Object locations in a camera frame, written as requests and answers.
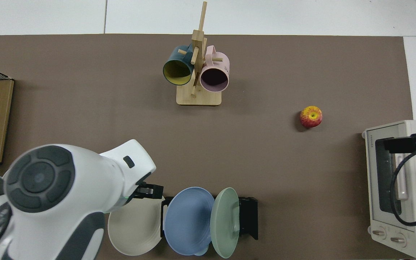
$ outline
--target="mug handle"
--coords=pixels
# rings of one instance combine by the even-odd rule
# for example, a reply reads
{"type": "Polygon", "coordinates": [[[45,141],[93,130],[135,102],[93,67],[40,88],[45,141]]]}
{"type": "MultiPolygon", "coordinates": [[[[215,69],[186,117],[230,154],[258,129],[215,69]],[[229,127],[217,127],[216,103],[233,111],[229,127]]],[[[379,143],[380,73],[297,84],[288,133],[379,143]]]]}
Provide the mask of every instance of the mug handle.
{"type": "Polygon", "coordinates": [[[216,49],[214,45],[207,47],[207,53],[205,54],[205,61],[207,66],[214,66],[213,64],[213,55],[216,54],[216,49]]]}

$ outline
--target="dark blue mug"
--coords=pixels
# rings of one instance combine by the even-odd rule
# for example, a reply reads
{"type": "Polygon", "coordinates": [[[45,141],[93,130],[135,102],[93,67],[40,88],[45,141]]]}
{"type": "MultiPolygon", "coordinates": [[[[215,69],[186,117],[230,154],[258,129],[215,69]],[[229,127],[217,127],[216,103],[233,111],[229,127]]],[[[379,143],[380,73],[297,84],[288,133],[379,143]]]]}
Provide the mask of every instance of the dark blue mug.
{"type": "Polygon", "coordinates": [[[190,63],[193,53],[192,44],[177,46],[163,66],[165,79],[178,86],[187,84],[194,71],[190,63]]]}

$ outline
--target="black cable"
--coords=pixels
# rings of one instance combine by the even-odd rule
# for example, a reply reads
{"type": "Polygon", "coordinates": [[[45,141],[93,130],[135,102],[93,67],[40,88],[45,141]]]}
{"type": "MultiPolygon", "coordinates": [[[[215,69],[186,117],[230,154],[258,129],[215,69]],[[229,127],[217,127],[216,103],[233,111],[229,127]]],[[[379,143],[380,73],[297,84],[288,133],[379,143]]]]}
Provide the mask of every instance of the black cable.
{"type": "Polygon", "coordinates": [[[396,200],[396,195],[394,192],[394,183],[396,182],[396,179],[398,177],[399,171],[401,170],[402,166],[409,161],[410,158],[412,158],[413,156],[416,155],[416,151],[414,151],[413,153],[409,154],[408,156],[406,156],[406,158],[404,158],[398,165],[398,167],[396,168],[396,170],[393,172],[393,177],[391,178],[391,185],[389,188],[389,193],[390,193],[390,202],[391,202],[391,210],[393,211],[394,216],[396,217],[396,219],[398,219],[399,222],[401,222],[403,225],[405,226],[409,226],[409,227],[413,227],[416,226],[416,221],[414,222],[407,222],[403,219],[401,219],[401,217],[398,214],[398,211],[396,209],[396,205],[394,204],[395,200],[396,200]]]}

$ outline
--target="white toaster oven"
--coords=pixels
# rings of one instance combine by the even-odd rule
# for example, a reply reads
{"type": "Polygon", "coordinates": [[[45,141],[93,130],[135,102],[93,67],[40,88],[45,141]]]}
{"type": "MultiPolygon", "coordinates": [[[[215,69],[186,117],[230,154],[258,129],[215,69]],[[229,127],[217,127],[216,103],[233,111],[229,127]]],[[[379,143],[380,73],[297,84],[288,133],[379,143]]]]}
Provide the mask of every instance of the white toaster oven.
{"type": "MultiPolygon", "coordinates": [[[[405,226],[390,206],[393,171],[408,153],[389,153],[385,138],[408,137],[416,133],[416,121],[406,120],[368,128],[363,132],[368,170],[368,199],[372,239],[416,258],[416,226],[405,226]]],[[[416,221],[416,155],[401,168],[396,182],[396,208],[401,219],[416,221]]]]}

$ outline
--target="green plate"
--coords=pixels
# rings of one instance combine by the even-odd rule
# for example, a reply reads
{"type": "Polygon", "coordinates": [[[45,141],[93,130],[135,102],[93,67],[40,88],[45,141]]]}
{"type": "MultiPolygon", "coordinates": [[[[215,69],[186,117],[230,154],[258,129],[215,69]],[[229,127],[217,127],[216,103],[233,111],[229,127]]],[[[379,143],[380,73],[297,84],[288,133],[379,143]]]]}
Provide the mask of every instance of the green plate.
{"type": "Polygon", "coordinates": [[[233,188],[225,188],[216,196],[210,227],[214,249],[222,258],[229,258],[240,231],[238,195],[233,188]]]}

